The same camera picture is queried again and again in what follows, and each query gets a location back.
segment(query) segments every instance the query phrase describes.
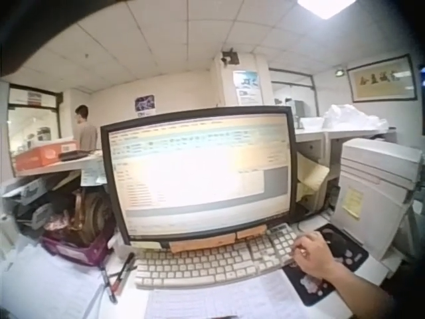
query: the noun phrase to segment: computer monitor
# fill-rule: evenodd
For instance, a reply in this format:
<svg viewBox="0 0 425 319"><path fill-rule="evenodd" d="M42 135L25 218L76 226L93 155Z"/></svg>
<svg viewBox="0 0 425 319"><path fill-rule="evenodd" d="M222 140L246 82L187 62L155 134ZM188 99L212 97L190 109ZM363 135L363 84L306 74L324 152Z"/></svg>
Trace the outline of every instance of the computer monitor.
<svg viewBox="0 0 425 319"><path fill-rule="evenodd" d="M101 127L124 242L161 243L290 222L296 200L291 109L211 108Z"/></svg>

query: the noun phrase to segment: monitor bezel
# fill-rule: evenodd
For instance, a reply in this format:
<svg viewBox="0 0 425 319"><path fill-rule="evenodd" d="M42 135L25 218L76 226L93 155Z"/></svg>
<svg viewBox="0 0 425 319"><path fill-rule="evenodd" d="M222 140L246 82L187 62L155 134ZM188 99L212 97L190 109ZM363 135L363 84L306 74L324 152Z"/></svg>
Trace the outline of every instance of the monitor bezel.
<svg viewBox="0 0 425 319"><path fill-rule="evenodd" d="M240 116L240 115L262 115L262 114L282 114L286 115L288 123L288 136L290 141L290 149L292 152L291 158L291 196L290 196L290 209L288 212L282 212L280 214L267 217L265 219L259 219L257 221L235 225L231 227L225 227L220 229L211 229L208 231L199 231L194 233L186 234L172 234L172 235L147 235L138 236L137 239L130 240L130 236L124 221L124 215L121 210L120 202L118 199L118 193L116 189L114 173L112 169L112 157L111 148L109 141L109 134L121 130L128 130L141 126L149 126L154 124L162 124L168 122L176 122L181 120L194 120L198 118L213 118L217 116ZM169 247L169 242L173 241L187 241L193 239L205 239L220 235L227 235L230 233L236 233L245 229L250 229L259 225L276 225L277 223L292 223L296 220L296 191L297 191L297 151L296 151L296 136L294 128L294 118L292 116L292 110L289 106L229 106L221 108L206 108L200 110L189 110L182 112L173 112L166 114L159 114L155 116L147 116L144 118L136 118L133 120L127 120L124 122L113 123L102 126L100 128L100 136L102 141L102 151L104 159L104 167L106 173L106 180L108 182L108 192L110 194L112 209L118 225L118 229L121 232L122 238L126 245L130 245L131 242L156 242L160 243L163 248Z"/></svg>

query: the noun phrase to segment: white plastic bag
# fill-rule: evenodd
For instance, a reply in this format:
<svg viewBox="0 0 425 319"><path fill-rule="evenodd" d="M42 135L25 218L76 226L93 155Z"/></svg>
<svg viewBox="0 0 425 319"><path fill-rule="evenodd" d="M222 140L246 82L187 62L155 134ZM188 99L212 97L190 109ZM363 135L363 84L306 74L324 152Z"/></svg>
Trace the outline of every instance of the white plastic bag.
<svg viewBox="0 0 425 319"><path fill-rule="evenodd" d="M330 130L387 130L389 125L378 116L368 116L353 105L332 105L324 115L324 128Z"/></svg>

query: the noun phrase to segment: black mouse pad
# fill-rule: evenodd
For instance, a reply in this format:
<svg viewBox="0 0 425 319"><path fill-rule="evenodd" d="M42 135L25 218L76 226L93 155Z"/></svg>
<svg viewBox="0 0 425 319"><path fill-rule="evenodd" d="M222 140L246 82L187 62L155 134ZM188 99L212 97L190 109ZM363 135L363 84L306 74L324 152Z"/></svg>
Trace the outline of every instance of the black mouse pad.
<svg viewBox="0 0 425 319"><path fill-rule="evenodd" d="M319 231L328 242L334 258L352 272L359 269L369 257L364 248L332 224L326 224L316 231ZM295 263L283 267L283 270L306 306L313 306L335 290L335 287L326 280L307 275Z"/></svg>

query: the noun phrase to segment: printer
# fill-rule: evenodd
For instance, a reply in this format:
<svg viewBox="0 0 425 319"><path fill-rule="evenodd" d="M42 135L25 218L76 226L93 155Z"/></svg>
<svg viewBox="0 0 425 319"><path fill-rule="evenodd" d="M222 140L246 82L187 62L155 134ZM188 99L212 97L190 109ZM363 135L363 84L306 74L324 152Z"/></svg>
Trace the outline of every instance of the printer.
<svg viewBox="0 0 425 319"><path fill-rule="evenodd" d="M345 142L331 223L381 260L412 205L421 169L420 150L362 138Z"/></svg>

